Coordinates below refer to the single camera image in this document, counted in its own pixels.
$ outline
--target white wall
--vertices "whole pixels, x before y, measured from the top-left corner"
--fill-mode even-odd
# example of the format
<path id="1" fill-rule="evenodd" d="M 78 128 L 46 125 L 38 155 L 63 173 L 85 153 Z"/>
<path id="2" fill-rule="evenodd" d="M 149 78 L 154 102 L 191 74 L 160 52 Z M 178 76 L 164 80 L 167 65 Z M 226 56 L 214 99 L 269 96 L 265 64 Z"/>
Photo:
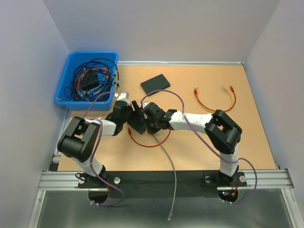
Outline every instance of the white wall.
<path id="1" fill-rule="evenodd" d="M 0 1 L 0 31 L 0 226 L 23 228 L 61 127 L 68 49 L 41 0 Z"/>
<path id="2" fill-rule="evenodd" d="M 124 61 L 244 61 L 279 0 L 44 0 L 69 50 Z"/>
<path id="3" fill-rule="evenodd" d="M 246 64 L 273 155 L 304 214 L 304 1 L 281 0 Z"/>

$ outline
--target wooden tabletop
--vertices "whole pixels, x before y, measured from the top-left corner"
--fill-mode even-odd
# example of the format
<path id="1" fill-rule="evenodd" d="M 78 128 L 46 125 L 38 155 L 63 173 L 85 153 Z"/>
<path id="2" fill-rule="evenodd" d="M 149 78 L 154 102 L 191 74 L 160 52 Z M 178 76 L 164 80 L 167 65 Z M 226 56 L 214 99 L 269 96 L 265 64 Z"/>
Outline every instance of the wooden tabletop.
<path id="1" fill-rule="evenodd" d="M 244 68 L 242 66 L 120 66 L 120 88 L 117 93 L 128 91 L 130 101 L 140 101 L 145 93 L 140 83 L 164 74 L 170 82 L 168 88 L 179 94 L 185 102 L 185 112 L 207 114 L 194 97 L 193 89 L 199 87 L 202 102 L 213 109 L 227 109 L 230 96 L 222 88 L 232 85 L 237 102 L 227 114 L 243 129 L 239 146 L 239 157 L 250 160 L 256 169 L 276 169 L 267 138 L 253 99 Z M 146 101 L 155 102 L 164 111 L 181 110 L 177 97 L 166 92 L 154 94 Z M 73 116 L 82 116 L 84 112 L 73 111 Z M 105 118 L 110 111 L 90 111 L 86 118 Z M 127 131 L 127 124 L 115 137 L 105 136 L 96 152 L 96 158 L 108 171 L 162 171 L 172 170 L 163 150 L 158 146 L 145 148 L 135 144 Z M 168 131 L 155 134 L 163 140 Z M 210 144 L 207 135 L 201 134 Z M 151 135 L 143 135 L 132 130 L 132 136 L 145 145 L 156 144 Z M 163 144 L 170 154 L 177 170 L 218 170 L 219 158 L 216 157 L 192 131 L 172 131 Z M 240 169 L 250 169 L 244 161 Z M 66 156 L 61 156 L 58 171 L 78 171 L 79 166 Z"/>

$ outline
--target white cable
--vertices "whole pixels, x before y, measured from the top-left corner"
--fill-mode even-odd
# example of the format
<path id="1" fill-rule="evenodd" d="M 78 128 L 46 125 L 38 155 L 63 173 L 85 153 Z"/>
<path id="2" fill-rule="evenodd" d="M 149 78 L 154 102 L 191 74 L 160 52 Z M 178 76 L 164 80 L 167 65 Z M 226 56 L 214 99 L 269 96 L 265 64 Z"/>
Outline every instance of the white cable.
<path id="1" fill-rule="evenodd" d="M 167 157 L 169 158 L 169 161 L 171 163 L 173 172 L 174 172 L 174 179 L 175 179 L 175 186 L 174 186 L 174 194 L 173 194 L 173 200 L 172 200 L 172 206 L 171 206 L 171 210 L 169 212 L 169 216 L 168 216 L 168 221 L 171 221 L 171 217 L 173 215 L 173 207 L 174 207 L 174 202 L 175 202 L 175 194 L 176 194 L 176 186 L 177 186 L 177 178 L 176 178 L 176 170 L 173 164 L 173 161 L 170 157 L 170 155 L 168 154 L 168 152 L 166 151 L 166 149 L 164 148 L 164 146 L 161 144 L 161 142 L 154 136 L 154 134 L 152 134 L 153 138 L 156 140 L 156 142 L 161 146 L 161 148 L 163 149 L 163 151 L 166 153 Z"/>

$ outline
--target blue bin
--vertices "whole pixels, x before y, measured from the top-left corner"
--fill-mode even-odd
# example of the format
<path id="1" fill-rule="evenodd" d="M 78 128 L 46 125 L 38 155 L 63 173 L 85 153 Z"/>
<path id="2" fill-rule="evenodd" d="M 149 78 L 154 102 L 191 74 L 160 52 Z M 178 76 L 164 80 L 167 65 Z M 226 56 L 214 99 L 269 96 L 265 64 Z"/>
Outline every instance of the blue bin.
<path id="1" fill-rule="evenodd" d="M 69 87 L 70 83 L 73 80 L 74 71 L 77 66 L 82 63 L 89 62 L 95 58 L 106 58 L 112 60 L 117 64 L 118 62 L 118 54 L 114 51 L 74 51 L 69 54 L 66 65 L 63 69 L 62 76 L 55 94 L 55 102 L 58 105 L 64 105 L 71 110 L 87 110 L 92 102 L 87 101 L 71 101 L 70 98 L 67 97 L 69 95 L 72 96 L 71 91 L 66 89 L 66 93 L 64 92 L 65 87 Z M 107 60 L 100 60 L 107 64 L 112 70 L 112 76 L 115 72 L 115 65 Z M 111 92 L 114 92 L 114 85 L 111 87 Z M 98 111 L 108 111 L 111 109 L 113 100 L 113 94 L 110 94 L 109 99 L 107 101 L 95 102 L 91 110 Z"/>

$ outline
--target gray floor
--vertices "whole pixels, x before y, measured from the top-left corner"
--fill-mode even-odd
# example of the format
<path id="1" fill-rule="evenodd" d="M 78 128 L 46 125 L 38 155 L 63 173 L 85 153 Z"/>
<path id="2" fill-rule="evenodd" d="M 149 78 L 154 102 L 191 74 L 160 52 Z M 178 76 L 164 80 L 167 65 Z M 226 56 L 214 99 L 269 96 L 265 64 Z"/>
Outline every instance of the gray floor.
<path id="1" fill-rule="evenodd" d="M 248 194 L 243 190 L 240 196 Z M 92 206 L 87 192 L 48 192 L 40 228 L 289 228 L 280 190 L 257 190 L 249 201 L 228 205 L 215 198 L 177 198 L 172 221 L 167 199 L 126 199 L 119 206 Z"/>

